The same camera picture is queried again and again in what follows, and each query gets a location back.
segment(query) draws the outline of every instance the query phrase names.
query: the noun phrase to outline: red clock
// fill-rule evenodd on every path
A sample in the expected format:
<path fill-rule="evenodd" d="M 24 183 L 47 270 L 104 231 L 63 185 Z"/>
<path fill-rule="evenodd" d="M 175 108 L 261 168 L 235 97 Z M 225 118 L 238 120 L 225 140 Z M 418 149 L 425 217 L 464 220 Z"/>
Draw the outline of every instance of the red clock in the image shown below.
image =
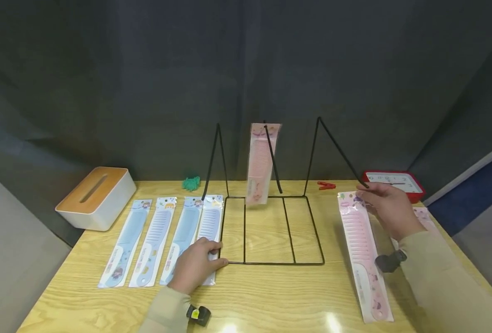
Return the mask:
<path fill-rule="evenodd" d="M 425 190 L 416 177 L 408 171 L 368 170 L 363 173 L 363 181 L 390 184 L 403 192 L 412 204 L 417 203 L 425 195 Z"/>

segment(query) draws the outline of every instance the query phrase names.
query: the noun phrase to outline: clock face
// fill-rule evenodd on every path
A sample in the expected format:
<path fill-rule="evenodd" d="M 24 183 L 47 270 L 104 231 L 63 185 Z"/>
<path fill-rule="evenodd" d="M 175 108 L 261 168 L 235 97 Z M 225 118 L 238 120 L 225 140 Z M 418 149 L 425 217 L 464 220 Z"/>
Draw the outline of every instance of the clock face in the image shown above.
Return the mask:
<path fill-rule="evenodd" d="M 406 193 L 422 193 L 422 189 L 411 175 L 394 172 L 367 172 L 371 182 L 391 184 Z"/>

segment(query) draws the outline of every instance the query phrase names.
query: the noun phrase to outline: green toy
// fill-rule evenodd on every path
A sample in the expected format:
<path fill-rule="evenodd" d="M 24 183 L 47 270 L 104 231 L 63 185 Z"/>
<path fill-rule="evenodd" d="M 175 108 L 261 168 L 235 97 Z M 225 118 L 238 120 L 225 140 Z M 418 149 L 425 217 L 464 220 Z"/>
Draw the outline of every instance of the green toy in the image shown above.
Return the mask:
<path fill-rule="evenodd" d="M 190 192 L 197 190 L 198 186 L 200 186 L 200 177 L 198 176 L 194 178 L 186 178 L 182 184 L 182 187 Z"/>

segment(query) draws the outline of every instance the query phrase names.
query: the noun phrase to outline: sleeve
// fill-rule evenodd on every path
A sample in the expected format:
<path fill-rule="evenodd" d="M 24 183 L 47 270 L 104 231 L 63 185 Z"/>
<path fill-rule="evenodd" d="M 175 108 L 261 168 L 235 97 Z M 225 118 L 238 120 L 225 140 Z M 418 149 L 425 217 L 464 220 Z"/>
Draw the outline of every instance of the sleeve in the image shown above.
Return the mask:
<path fill-rule="evenodd" d="M 191 297 L 163 287 L 149 306 L 148 314 L 139 333 L 185 333 L 189 319 Z"/>
<path fill-rule="evenodd" d="M 428 231 L 400 242 L 403 273 L 418 304 L 444 332 L 492 333 L 492 297 L 465 271 L 443 239 Z"/>

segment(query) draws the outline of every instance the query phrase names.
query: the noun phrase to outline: person's right hand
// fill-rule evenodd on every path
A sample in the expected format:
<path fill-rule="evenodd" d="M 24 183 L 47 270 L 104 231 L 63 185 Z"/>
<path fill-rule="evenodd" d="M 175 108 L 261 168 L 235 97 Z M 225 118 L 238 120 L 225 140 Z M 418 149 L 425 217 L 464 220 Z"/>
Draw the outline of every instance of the person's right hand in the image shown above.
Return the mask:
<path fill-rule="evenodd" d="M 198 239 L 179 256 L 174 267 L 174 276 L 168 287 L 190 295 L 214 271 L 228 265 L 225 258 L 209 260 L 208 254 L 217 253 L 222 248 L 222 242 Z"/>
<path fill-rule="evenodd" d="M 357 185 L 357 196 L 372 204 L 378 220 L 390 236 L 397 241 L 425 231 L 414 214 L 407 194 L 394 186 L 384 183 L 367 183 L 369 188 Z"/>

